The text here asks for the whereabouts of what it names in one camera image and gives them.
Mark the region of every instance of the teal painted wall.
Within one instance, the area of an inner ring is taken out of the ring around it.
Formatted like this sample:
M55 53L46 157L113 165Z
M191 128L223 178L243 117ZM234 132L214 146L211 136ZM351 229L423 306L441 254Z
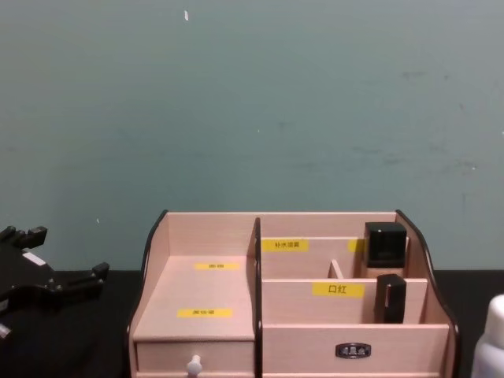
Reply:
M0 224L137 269L164 208L400 208L502 269L503 36L500 0L0 2Z

